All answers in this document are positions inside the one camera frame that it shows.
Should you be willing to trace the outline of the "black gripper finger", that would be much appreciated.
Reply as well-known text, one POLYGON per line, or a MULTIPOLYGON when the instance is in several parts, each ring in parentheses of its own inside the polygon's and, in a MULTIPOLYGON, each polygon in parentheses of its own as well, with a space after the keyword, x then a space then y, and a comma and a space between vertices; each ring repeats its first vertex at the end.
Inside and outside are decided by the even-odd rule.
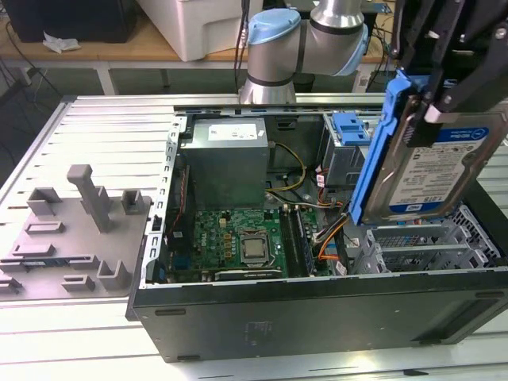
POLYGON ((507 97, 507 39, 491 39, 486 55, 474 70, 447 88, 445 81, 460 73, 457 63, 437 66, 418 96, 418 107, 406 120, 404 142, 409 147, 429 147, 437 142, 444 125, 461 117, 482 117, 507 97))
POLYGON ((395 1, 391 30, 391 59, 407 76, 431 76, 437 69, 433 51, 439 39, 434 30, 443 1, 395 1))

